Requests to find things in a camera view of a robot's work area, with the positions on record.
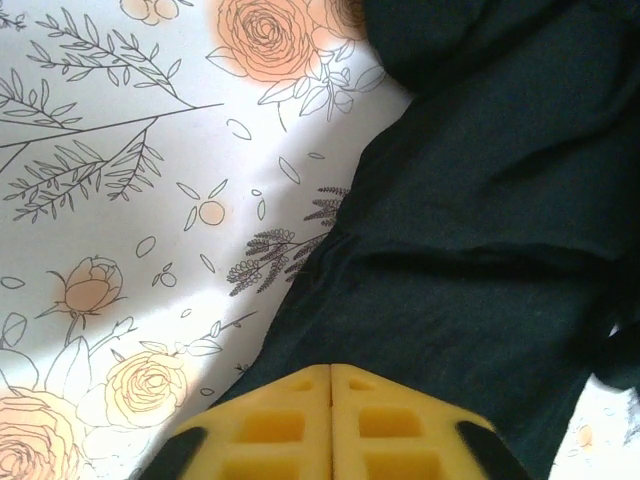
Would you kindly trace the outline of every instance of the botanical illustration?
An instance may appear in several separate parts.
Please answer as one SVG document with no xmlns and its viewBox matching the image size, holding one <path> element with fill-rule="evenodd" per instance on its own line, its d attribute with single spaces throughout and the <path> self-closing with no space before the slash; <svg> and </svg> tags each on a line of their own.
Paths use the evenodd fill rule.
<svg viewBox="0 0 640 480">
<path fill-rule="evenodd" d="M 77 103 L 51 105 L 50 84 L 41 79 L 37 87 L 27 85 L 20 73 L 10 70 L 9 77 L 0 77 L 0 122 L 40 127 L 50 133 L 25 142 L 0 145 L 17 148 L 9 161 L 0 167 L 0 175 L 14 161 L 28 153 L 32 144 L 58 139 L 50 158 L 33 160 L 24 165 L 25 175 L 9 185 L 14 193 L 3 200 L 15 202 L 14 220 L 28 219 L 35 223 L 48 216 L 58 218 L 63 209 L 75 210 L 79 197 L 89 200 L 92 192 L 105 191 L 110 200 L 129 201 L 133 194 L 153 188 L 153 178 L 161 177 L 159 162 L 162 155 L 150 145 L 149 131 L 163 117 L 220 104 L 194 106 L 176 91 L 171 79 L 179 72 L 182 59 L 174 60 L 165 69 L 158 65 L 160 45 L 144 49 L 135 35 L 125 36 L 118 30 L 100 33 L 89 15 L 75 19 L 62 9 L 63 19 L 51 15 L 35 23 L 56 39 L 56 52 L 32 41 L 33 54 L 29 59 L 45 70 L 58 71 L 68 82 L 80 82 L 90 74 L 106 75 L 114 87 L 134 89 L 155 88 L 181 106 L 147 118 L 117 124 L 83 128 L 81 116 L 74 116 Z M 131 125 L 130 140 L 114 152 L 99 152 L 83 142 L 81 135 Z"/>
<path fill-rule="evenodd" d="M 220 225 L 224 221 L 226 213 L 225 208 L 220 202 L 214 200 L 214 198 L 225 189 L 228 181 L 228 179 L 225 179 L 218 184 L 213 190 L 211 190 L 204 201 L 202 201 L 200 194 L 189 185 L 181 182 L 176 183 L 178 188 L 182 190 L 182 193 L 198 202 L 197 205 L 191 207 L 191 210 L 189 211 L 189 216 L 187 217 L 187 221 L 184 225 L 185 232 L 188 232 L 198 219 L 200 219 L 200 221 L 205 225 L 213 227 Z"/>
<path fill-rule="evenodd" d="M 178 17 L 180 5 L 193 7 L 187 0 L 120 0 L 120 8 L 129 18 L 149 26 Z"/>
<path fill-rule="evenodd" d="M 167 263 L 164 267 L 162 267 L 162 271 L 155 274 L 153 280 L 151 281 L 151 286 L 155 287 L 158 285 L 164 285 L 168 288 L 173 288 L 178 284 L 178 279 L 176 276 L 171 273 L 171 267 L 173 267 L 173 262 Z"/>
<path fill-rule="evenodd" d="M 306 216 L 305 221 L 321 220 L 323 227 L 333 227 L 338 208 L 349 193 L 346 188 L 325 187 L 320 193 L 333 198 L 320 198 L 313 201 L 319 208 Z M 256 233 L 249 242 L 245 255 L 251 257 L 236 264 L 227 275 L 227 281 L 235 284 L 230 296 L 235 296 L 247 288 L 260 284 L 257 293 L 264 292 L 284 272 L 286 282 L 293 282 L 307 261 L 309 254 L 318 246 L 328 233 L 321 233 L 304 241 L 296 241 L 295 232 L 278 228 Z"/>
<path fill-rule="evenodd" d="M 349 113 L 354 95 L 385 78 L 374 66 L 352 78 L 343 62 L 365 35 L 356 0 L 219 0 L 212 19 L 218 45 L 207 59 L 231 75 L 271 84 L 258 105 L 297 101 L 299 116 Z"/>
<path fill-rule="evenodd" d="M 26 15 L 24 13 L 10 15 L 4 11 L 3 3 L 4 1 L 0 0 L 0 30 L 10 28 L 19 32 L 27 28 L 27 25 L 24 23 Z"/>
<path fill-rule="evenodd" d="M 24 287 L 24 285 L 25 285 L 24 281 L 19 278 L 10 277 L 8 275 L 4 277 L 0 277 L 0 286 L 3 286 L 8 290 L 17 290 L 19 288 Z"/>
<path fill-rule="evenodd" d="M 55 312 L 69 314 L 71 325 L 67 331 L 65 346 L 71 343 L 71 336 L 78 321 L 82 322 L 84 330 L 87 317 L 100 315 L 102 309 L 122 298 L 119 296 L 122 290 L 122 273 L 118 265 L 108 258 L 87 257 L 66 279 L 58 272 L 49 273 L 62 282 L 64 297 L 42 312 L 38 318 Z"/>
<path fill-rule="evenodd" d="M 0 336 L 0 390 L 4 383 L 32 389 L 40 374 L 33 361 L 19 351 L 28 325 L 27 317 L 10 312 L 2 323 Z"/>
<path fill-rule="evenodd" d="M 81 399 L 80 418 L 99 428 L 141 429 L 161 425 L 187 398 L 184 356 L 205 357 L 222 352 L 223 347 L 215 339 L 227 328 L 241 328 L 242 322 L 256 313 L 226 324 L 218 320 L 201 337 L 188 343 L 175 342 L 173 348 L 160 342 L 142 341 L 142 350 L 129 358 L 112 349 L 116 363 L 106 382 L 97 384 Z"/>
<path fill-rule="evenodd" d="M 13 387 L 0 398 L 0 478 L 93 478 L 81 447 L 86 435 L 70 402 Z"/>
</svg>

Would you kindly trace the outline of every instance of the fern-like leaf drawing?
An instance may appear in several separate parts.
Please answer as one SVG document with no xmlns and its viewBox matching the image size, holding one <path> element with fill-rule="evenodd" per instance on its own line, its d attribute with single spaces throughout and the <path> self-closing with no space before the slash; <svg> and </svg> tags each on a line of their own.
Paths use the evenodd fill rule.
<svg viewBox="0 0 640 480">
<path fill-rule="evenodd" d="M 18 216 L 14 221 L 30 217 L 35 223 L 42 215 L 50 215 L 55 220 L 60 210 L 68 208 L 75 211 L 79 195 L 89 200 L 93 190 L 99 193 L 103 183 L 111 190 L 107 194 L 111 200 L 121 198 L 129 201 L 131 192 L 141 192 L 145 185 L 153 187 L 148 179 L 149 172 L 160 176 L 156 162 L 163 160 L 147 144 L 148 130 L 155 121 L 149 122 L 109 157 L 105 158 L 85 143 L 74 140 L 73 146 L 56 145 L 53 159 L 36 160 L 32 165 L 26 165 L 24 178 L 9 182 L 16 191 L 3 199 L 22 202 L 23 205 L 16 209 Z"/>
<path fill-rule="evenodd" d="M 65 42 L 59 45 L 62 54 L 55 58 L 43 46 L 32 41 L 34 52 L 28 55 L 29 59 L 42 68 L 60 69 L 68 82 L 78 82 L 93 72 L 101 71 L 116 87 L 130 84 L 134 88 L 159 87 L 183 105 L 193 107 L 180 98 L 171 83 L 171 78 L 180 70 L 182 59 L 175 60 L 163 70 L 156 60 L 160 53 L 157 43 L 147 50 L 149 53 L 145 53 L 133 34 L 125 36 L 118 30 L 100 34 L 89 15 L 76 22 L 66 9 L 62 8 L 62 14 L 62 22 L 51 15 L 46 16 L 46 21 L 36 22 L 49 30 L 49 37 Z"/>
<path fill-rule="evenodd" d="M 332 227 L 335 225 L 336 215 L 342 199 L 349 193 L 344 188 L 320 188 L 320 193 L 329 193 L 338 198 L 316 199 L 312 203 L 320 210 L 304 218 L 322 220 L 321 225 Z M 327 233 L 316 235 L 303 242 L 295 241 L 294 232 L 283 228 L 267 230 L 257 233 L 247 242 L 245 255 L 253 257 L 235 265 L 227 275 L 227 281 L 235 284 L 230 296 L 238 295 L 251 286 L 257 285 L 257 293 L 262 293 L 271 287 L 281 273 L 287 275 L 286 282 L 293 282 L 304 267 L 311 252 L 322 243 Z"/>
<path fill-rule="evenodd" d="M 56 108 L 48 106 L 49 82 L 42 79 L 39 88 L 25 88 L 22 77 L 11 69 L 9 78 L 0 77 L 0 121 L 19 125 L 79 131 L 70 125 L 82 117 L 71 117 L 75 103 Z"/>
</svg>

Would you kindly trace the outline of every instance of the white background with floral print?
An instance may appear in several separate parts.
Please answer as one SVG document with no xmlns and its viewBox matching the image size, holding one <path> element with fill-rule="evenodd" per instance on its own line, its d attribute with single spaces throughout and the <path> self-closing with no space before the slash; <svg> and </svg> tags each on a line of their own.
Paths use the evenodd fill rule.
<svg viewBox="0 0 640 480">
<path fill-rule="evenodd" d="M 171 428 L 210 405 L 251 363 L 289 284 L 278 278 L 263 293 L 250 287 L 230 297 L 233 286 L 226 277 L 245 258 L 245 244 L 270 229 L 286 229 L 297 239 L 326 232 L 320 222 L 304 221 L 316 211 L 312 202 L 322 198 L 318 189 L 348 188 L 363 147 L 403 112 L 409 100 L 387 80 L 355 95 L 350 112 L 336 112 L 330 122 L 320 111 L 300 117 L 300 105 L 291 102 L 283 103 L 281 111 L 275 104 L 258 105 L 271 85 L 233 77 L 207 61 L 216 47 L 209 32 L 209 12 L 201 4 L 188 3 L 176 3 L 179 15 L 155 26 L 125 15 L 117 0 L 100 5 L 5 0 L 1 7 L 9 18 L 24 13 L 26 27 L 0 29 L 0 77 L 11 89 L 21 88 L 27 102 L 32 89 L 35 105 L 46 95 L 48 112 L 74 104 L 55 118 L 71 120 L 68 128 L 90 131 L 50 128 L 46 117 L 37 117 L 45 122 L 37 126 L 24 125 L 36 117 L 6 115 L 2 112 L 20 108 L 3 107 L 0 199 L 15 194 L 9 183 L 28 175 L 25 166 L 37 168 L 36 160 L 55 162 L 55 154 L 61 153 L 56 146 L 82 152 L 74 140 L 107 158 L 144 132 L 145 144 L 163 158 L 154 164 L 160 176 L 149 168 L 144 174 L 153 187 L 140 181 L 142 191 L 130 192 L 130 201 L 110 201 L 104 193 L 107 187 L 98 193 L 91 190 L 93 185 L 87 187 L 87 200 L 78 188 L 74 212 L 67 205 L 58 209 L 56 220 L 40 215 L 34 223 L 30 216 L 13 220 L 20 198 L 0 201 L 0 322 L 4 322 L 0 380 L 48 390 L 75 405 L 87 424 L 81 447 L 92 472 L 104 479 L 120 480 L 135 473 L 145 454 Z M 63 24 L 60 7 L 80 31 L 99 36 L 107 49 L 106 34 L 116 29 L 127 42 L 134 43 L 130 37 L 134 34 L 147 54 L 157 44 L 154 64 L 167 75 L 180 59 L 170 78 L 176 95 L 157 86 L 132 86 L 144 83 L 144 78 L 132 78 L 125 85 L 125 68 L 116 72 L 118 86 L 106 68 L 68 82 L 73 73 L 62 76 L 63 67 L 42 68 L 42 62 L 29 59 L 28 55 L 43 58 L 32 42 L 44 49 L 44 58 L 82 53 L 61 50 L 65 43 L 48 37 L 52 30 L 36 23 L 50 24 L 50 15 Z M 118 41 L 115 34 L 111 36 Z M 355 83 L 376 67 L 375 55 L 358 42 L 353 55 L 334 66 L 340 71 L 347 68 Z M 129 76 L 136 74 L 132 69 Z M 206 107 L 218 103 L 224 105 Z M 169 115 L 180 110 L 185 111 Z M 111 124 L 121 125 L 96 129 Z M 60 133 L 69 135 L 39 140 Z M 200 208 L 221 185 L 212 201 L 224 209 L 224 217 L 217 225 L 207 224 Z M 72 335 L 84 340 L 65 348 L 70 313 L 40 315 L 64 300 L 69 285 L 62 280 L 68 280 L 83 259 L 96 256 L 117 265 L 123 298 L 87 313 L 86 328 L 78 321 Z M 48 272 L 57 272 L 60 278 Z M 233 326 L 234 320 L 252 312 L 256 313 Z M 176 357 L 182 359 L 186 401 L 165 422 L 152 427 L 113 425 L 106 418 L 106 407 L 100 408 L 109 372 L 123 359 L 149 349 L 163 355 L 163 348 L 178 352 Z M 6 384 L 0 385 L 0 395 L 9 394 Z M 638 442 L 624 445 L 628 400 L 628 393 L 609 392 L 595 383 L 589 386 L 560 449 L 554 480 L 638 471 L 630 453 L 638 456 Z M 575 431 L 585 422 L 594 432 L 589 453 L 574 445 Z M 631 476 L 616 473 L 615 478 Z"/>
</svg>

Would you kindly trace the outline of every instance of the rose line drawing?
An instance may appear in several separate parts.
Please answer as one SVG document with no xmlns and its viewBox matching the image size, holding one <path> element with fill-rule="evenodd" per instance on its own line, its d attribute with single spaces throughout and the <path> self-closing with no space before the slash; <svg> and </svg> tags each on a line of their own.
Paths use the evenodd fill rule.
<svg viewBox="0 0 640 480">
<path fill-rule="evenodd" d="M 217 44 L 207 60 L 240 78 L 271 83 L 258 105 L 300 103 L 299 116 L 326 108 L 349 113 L 354 94 L 372 91 L 385 79 L 375 65 L 352 81 L 340 65 L 364 40 L 358 0 L 218 0 L 213 24 Z"/>
<path fill-rule="evenodd" d="M 0 398 L 0 478 L 92 478 L 75 411 L 51 393 L 12 387 Z"/>
<path fill-rule="evenodd" d="M 68 346 L 71 335 L 79 320 L 82 320 L 82 329 L 86 328 L 87 316 L 100 315 L 105 307 L 122 300 L 122 273 L 113 260 L 104 257 L 87 257 L 65 279 L 55 271 L 49 271 L 55 275 L 64 286 L 64 298 L 56 300 L 48 310 L 42 312 L 36 318 L 45 317 L 55 312 L 68 313 L 71 324 L 67 330 L 64 346 Z"/>
<path fill-rule="evenodd" d="M 118 363 L 109 370 L 106 383 L 89 390 L 78 406 L 86 412 L 82 418 L 88 425 L 153 427 L 182 406 L 187 397 L 183 360 L 169 355 L 162 344 L 143 346 L 146 350 L 126 359 L 112 350 Z"/>
</svg>

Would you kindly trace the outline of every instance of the leaf line drawing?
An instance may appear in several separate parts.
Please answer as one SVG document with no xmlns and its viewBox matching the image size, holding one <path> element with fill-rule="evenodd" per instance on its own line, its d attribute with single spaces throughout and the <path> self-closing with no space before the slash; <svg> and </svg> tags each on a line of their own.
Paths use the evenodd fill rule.
<svg viewBox="0 0 640 480">
<path fill-rule="evenodd" d="M 112 201 L 118 198 L 129 201 L 128 192 L 142 192 L 142 184 L 153 188 L 153 183 L 145 176 L 145 166 L 155 175 L 161 176 L 155 162 L 163 161 L 163 158 L 147 144 L 147 132 L 156 121 L 157 119 L 153 119 L 148 122 L 124 147 L 108 158 L 103 158 L 88 145 L 74 140 L 73 149 L 55 146 L 55 162 L 34 160 L 34 166 L 25 165 L 26 177 L 31 178 L 27 180 L 20 177 L 9 182 L 17 191 L 4 197 L 5 201 L 20 199 L 24 204 L 16 209 L 18 216 L 14 221 L 30 215 L 31 223 L 35 223 L 39 214 L 51 215 L 55 220 L 58 209 L 68 207 L 75 211 L 74 192 L 80 191 L 85 200 L 89 200 L 90 188 L 99 193 L 103 177 L 104 186 L 112 190 L 107 194 Z M 135 161 L 133 168 L 114 170 L 115 167 L 132 161 Z"/>
<path fill-rule="evenodd" d="M 213 262 L 209 260 L 204 253 L 200 254 L 200 260 L 207 270 L 209 270 L 211 273 L 216 273 L 216 268 L 213 266 Z"/>
<path fill-rule="evenodd" d="M 89 357 L 91 357 L 93 354 L 95 354 L 98 350 L 100 350 L 102 347 L 104 347 L 107 343 L 111 342 L 112 340 L 120 340 L 123 336 L 127 335 L 128 333 L 135 332 L 138 329 L 138 327 L 134 327 L 133 324 L 134 324 L 133 317 L 127 317 L 124 320 L 120 320 L 119 322 L 116 322 L 111 332 L 108 335 L 101 338 L 100 340 L 98 340 L 89 349 Z"/>
<path fill-rule="evenodd" d="M 76 103 L 69 103 L 57 108 L 47 108 L 51 88 L 44 78 L 40 81 L 38 91 L 28 90 L 20 74 L 11 69 L 10 80 L 0 77 L 0 122 L 28 125 L 43 128 L 57 128 L 79 132 L 69 127 L 82 120 L 82 117 L 65 118 Z"/>
<path fill-rule="evenodd" d="M 164 285 L 167 288 L 173 288 L 177 285 L 178 279 L 176 276 L 171 273 L 171 267 L 173 266 L 173 262 L 167 263 L 164 267 L 162 267 L 162 271 L 157 273 L 151 282 L 151 286 L 155 287 L 158 282 Z"/>
<path fill-rule="evenodd" d="M 157 239 L 153 235 L 143 238 L 136 246 L 136 257 L 142 258 L 156 248 Z"/>
<path fill-rule="evenodd" d="M 0 349 L 9 346 L 15 347 L 27 329 L 27 318 L 17 312 L 11 312 L 7 315 L 2 325 L 2 336 L 0 336 Z"/>
<path fill-rule="evenodd" d="M 44 47 L 32 41 L 35 55 L 28 55 L 30 60 L 40 63 L 42 68 L 60 68 L 63 76 L 72 73 L 67 78 L 68 82 L 80 81 L 93 71 L 101 70 L 114 86 L 119 87 L 129 85 L 135 73 L 141 77 L 141 81 L 134 83 L 134 88 L 160 87 L 178 102 L 193 108 L 193 105 L 178 95 L 171 83 L 171 78 L 180 70 L 182 59 L 175 60 L 163 71 L 155 63 L 160 53 L 160 45 L 157 43 L 149 54 L 146 54 L 135 35 L 131 34 L 127 38 L 118 30 L 101 35 L 94 21 L 86 14 L 83 17 L 82 30 L 65 8 L 61 10 L 65 18 L 64 24 L 61 25 L 51 15 L 47 15 L 46 21 L 37 21 L 36 24 L 50 30 L 50 38 L 71 41 L 59 45 L 64 51 L 64 56 L 54 59 Z"/>
<path fill-rule="evenodd" d="M 287 162 L 284 158 L 280 157 L 280 159 L 278 160 L 278 166 L 280 167 L 280 170 L 282 171 L 282 173 L 284 173 L 287 177 L 289 177 L 289 180 L 291 180 L 293 183 L 300 185 L 300 175 L 298 175 L 298 172 L 296 172 L 296 169 L 293 168 L 293 166 L 289 162 Z"/>
<path fill-rule="evenodd" d="M 121 127 L 124 125 L 133 125 L 136 123 L 142 123 L 145 121 L 157 121 L 161 118 L 165 118 L 165 117 L 171 117 L 174 115 L 179 115 L 182 113 L 186 113 L 186 112 L 193 112 L 193 111 L 197 111 L 197 110 L 204 110 L 204 109 L 209 109 L 209 108 L 215 108 L 215 107 L 220 107 L 224 104 L 222 103 L 211 103 L 208 105 L 202 105 L 199 107 L 193 107 L 193 108 L 183 108 L 181 110 L 175 110 L 175 111 L 171 111 L 171 112 L 165 112 L 165 113 L 160 113 L 158 115 L 150 115 L 147 117 L 141 117 L 141 118 L 135 118 L 132 120 L 125 120 L 122 122 L 118 122 L 118 123 L 111 123 L 108 125 L 100 125 L 98 127 L 93 127 L 93 128 L 87 128 L 85 130 L 80 130 L 80 131 L 64 131 L 62 133 L 56 133 L 53 135 L 47 135 L 41 138 L 38 138 L 36 140 L 29 140 L 29 141 L 22 141 L 22 142 L 14 142 L 14 143 L 8 143 L 5 145 L 0 145 L 0 149 L 2 148 L 11 148 L 11 147 L 17 147 L 19 146 L 20 148 L 18 149 L 18 151 L 16 151 L 11 158 L 9 158 L 9 161 L 7 161 L 2 167 L 0 167 L 0 174 L 2 174 L 3 171 L 6 170 L 6 168 L 16 159 L 18 159 L 18 157 L 23 154 L 25 152 L 25 150 L 32 144 L 34 143 L 38 143 L 38 142 L 44 142 L 47 140 L 53 140 L 53 139 L 61 139 L 61 138 L 65 138 L 65 137 L 69 137 L 69 136 L 74 136 L 74 135 L 80 135 L 80 134 L 84 134 L 84 133 L 90 133 L 90 132 L 98 132 L 98 131 L 103 131 L 103 130 L 108 130 L 110 128 L 115 128 L 115 127 Z"/>
<path fill-rule="evenodd" d="M 91 386 L 89 345 L 84 337 L 65 345 L 53 361 L 44 381 L 45 390 L 77 404 Z"/>
<path fill-rule="evenodd" d="M 256 213 L 258 215 L 258 220 L 260 221 L 264 220 L 264 217 L 267 214 L 267 202 L 265 202 L 264 198 L 260 199 Z"/>
<path fill-rule="evenodd" d="M 24 287 L 24 280 L 21 280 L 16 277 L 0 277 L 0 285 L 8 290 L 17 290 L 19 288 Z"/>
<path fill-rule="evenodd" d="M 366 37 L 360 2 L 289 0 L 240 8 L 221 0 L 215 16 L 219 46 L 206 59 L 235 77 L 271 84 L 258 105 L 274 105 L 285 132 L 283 103 L 300 103 L 298 116 L 326 107 L 330 121 L 335 110 L 351 111 L 354 93 L 370 92 L 385 78 L 375 66 L 352 83 L 350 69 L 341 65 Z"/>
<path fill-rule="evenodd" d="M 12 17 L 3 10 L 2 4 L 3 0 L 0 0 L 0 30 L 11 28 L 16 32 L 20 32 L 27 28 L 27 25 L 24 23 L 24 19 L 26 18 L 26 15 L 24 13 Z"/>
<path fill-rule="evenodd" d="M 335 52 L 329 52 L 331 61 Z M 298 100 L 300 110 L 298 116 L 305 117 L 326 109 L 326 119 L 330 122 L 336 109 L 347 114 L 351 112 L 354 94 L 364 94 L 373 91 L 386 78 L 386 72 L 380 65 L 364 71 L 355 82 L 351 82 L 351 70 L 348 67 L 340 71 L 332 71 L 330 65 L 323 64 L 319 78 L 303 77 L 296 81 L 281 80 L 274 84 L 258 100 L 258 105 L 277 104 L 280 122 L 280 104 Z"/>
<path fill-rule="evenodd" d="M 199 205 L 194 205 L 191 207 L 191 210 L 189 210 L 189 215 L 187 216 L 187 221 L 184 225 L 183 231 L 188 232 L 191 230 L 198 218 L 205 225 L 214 227 L 220 225 L 224 221 L 226 209 L 220 202 L 214 200 L 214 198 L 225 189 L 228 182 L 229 179 L 225 179 L 220 182 L 213 190 L 211 190 L 207 199 L 202 202 L 202 197 L 193 188 L 185 183 L 176 182 L 176 185 L 182 193 L 192 200 L 199 202 Z"/>
<path fill-rule="evenodd" d="M 3 326 L 3 341 L 0 344 L 0 384 L 22 387 L 32 390 L 40 380 L 40 372 L 33 360 L 24 353 L 10 348 L 15 340 L 17 344 L 26 328 L 26 320 L 20 314 L 9 316 Z"/>
<path fill-rule="evenodd" d="M 249 129 L 235 118 L 227 120 L 227 127 L 231 129 L 231 134 L 240 140 L 250 141 L 253 138 Z"/>
<path fill-rule="evenodd" d="M 219 337 L 220 334 L 227 328 L 241 328 L 242 322 L 247 318 L 254 316 L 256 313 L 258 313 L 257 310 L 243 315 L 242 317 L 237 318 L 236 320 L 233 320 L 232 322 L 229 322 L 225 325 L 222 324 L 221 320 L 214 322 L 209 332 L 204 334 L 200 338 L 196 338 L 195 340 L 192 340 L 187 344 L 176 342 L 176 352 L 173 355 L 175 356 L 187 354 L 192 357 L 205 357 L 208 355 L 220 353 L 222 351 L 222 346 L 220 346 L 220 344 L 218 344 L 214 339 Z M 162 345 L 160 348 L 168 351 L 165 345 Z"/>
<path fill-rule="evenodd" d="M 333 227 L 340 204 L 349 190 L 324 187 L 318 189 L 318 192 L 328 193 L 337 198 L 313 200 L 313 205 L 319 207 L 319 210 L 307 215 L 304 221 L 321 220 L 322 226 Z M 247 242 L 245 250 L 245 256 L 252 258 L 239 262 L 229 270 L 227 281 L 235 284 L 229 296 L 236 296 L 261 281 L 257 293 L 262 293 L 273 285 L 282 272 L 287 275 L 286 282 L 293 282 L 306 263 L 309 254 L 322 243 L 327 234 L 321 233 L 302 242 L 295 241 L 296 234 L 283 228 L 255 234 Z M 266 271 L 266 276 L 262 280 L 264 271 Z"/>
</svg>

